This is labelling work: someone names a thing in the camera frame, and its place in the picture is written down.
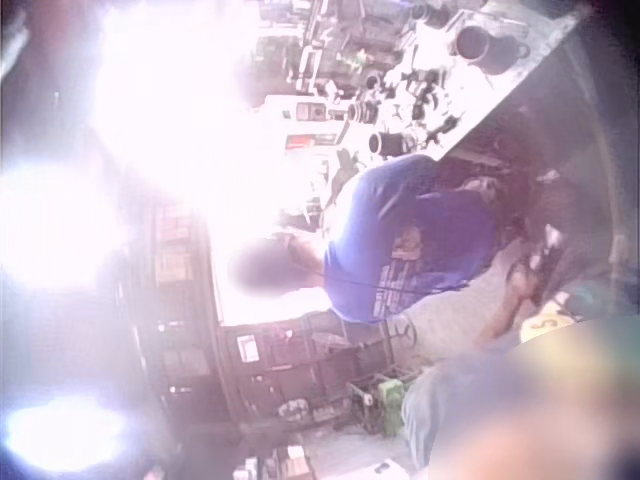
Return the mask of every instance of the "blue shirt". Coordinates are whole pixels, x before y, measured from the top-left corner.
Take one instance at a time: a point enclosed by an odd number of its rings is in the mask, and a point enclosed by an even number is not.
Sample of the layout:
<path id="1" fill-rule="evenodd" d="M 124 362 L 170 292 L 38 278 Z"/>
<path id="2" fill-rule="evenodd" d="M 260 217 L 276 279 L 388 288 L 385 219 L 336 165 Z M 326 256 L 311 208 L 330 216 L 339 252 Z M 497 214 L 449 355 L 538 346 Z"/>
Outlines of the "blue shirt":
<path id="1" fill-rule="evenodd" d="M 338 198 L 324 256 L 334 311 L 374 323 L 460 289 L 491 262 L 494 213 L 478 192 L 432 192 L 436 163 L 400 157 L 351 180 Z"/>

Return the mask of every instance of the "blue t-shirt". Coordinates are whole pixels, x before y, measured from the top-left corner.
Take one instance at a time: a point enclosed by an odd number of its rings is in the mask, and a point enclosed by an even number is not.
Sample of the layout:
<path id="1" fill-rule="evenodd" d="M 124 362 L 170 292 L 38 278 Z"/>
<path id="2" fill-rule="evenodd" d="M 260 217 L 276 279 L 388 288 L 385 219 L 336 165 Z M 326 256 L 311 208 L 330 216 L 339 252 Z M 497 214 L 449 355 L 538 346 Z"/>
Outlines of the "blue t-shirt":
<path id="1" fill-rule="evenodd" d="M 460 289 L 491 262 L 494 213 L 471 190 L 433 193 L 436 163 L 400 157 L 351 180 L 325 252 L 325 290 L 347 321 L 374 323 Z"/>

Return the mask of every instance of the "black mug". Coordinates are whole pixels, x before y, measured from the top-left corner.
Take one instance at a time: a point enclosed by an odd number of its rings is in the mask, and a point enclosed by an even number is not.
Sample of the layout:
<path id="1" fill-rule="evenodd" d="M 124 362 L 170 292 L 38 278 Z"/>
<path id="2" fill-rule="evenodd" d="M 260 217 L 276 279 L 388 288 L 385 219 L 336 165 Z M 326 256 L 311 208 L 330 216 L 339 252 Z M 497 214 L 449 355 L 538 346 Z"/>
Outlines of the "black mug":
<path id="1" fill-rule="evenodd" d="M 462 28 L 453 43 L 453 51 L 470 65 L 475 65 L 489 75 L 506 72 L 518 60 L 529 56 L 526 43 L 512 36 L 494 37 L 484 28 Z"/>

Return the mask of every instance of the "graphic print on shirt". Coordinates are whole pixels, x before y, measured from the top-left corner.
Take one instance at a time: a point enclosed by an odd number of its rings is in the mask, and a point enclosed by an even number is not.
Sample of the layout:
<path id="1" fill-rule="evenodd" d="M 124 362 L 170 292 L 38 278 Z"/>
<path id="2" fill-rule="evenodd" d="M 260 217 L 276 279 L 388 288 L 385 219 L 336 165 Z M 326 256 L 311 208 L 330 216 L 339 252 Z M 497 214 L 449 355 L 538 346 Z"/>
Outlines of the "graphic print on shirt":
<path id="1" fill-rule="evenodd" d="M 419 297 L 416 290 L 418 261 L 422 257 L 422 234 L 411 225 L 400 231 L 393 241 L 391 259 L 382 267 L 376 290 L 373 316 L 386 320 L 401 312 Z"/>

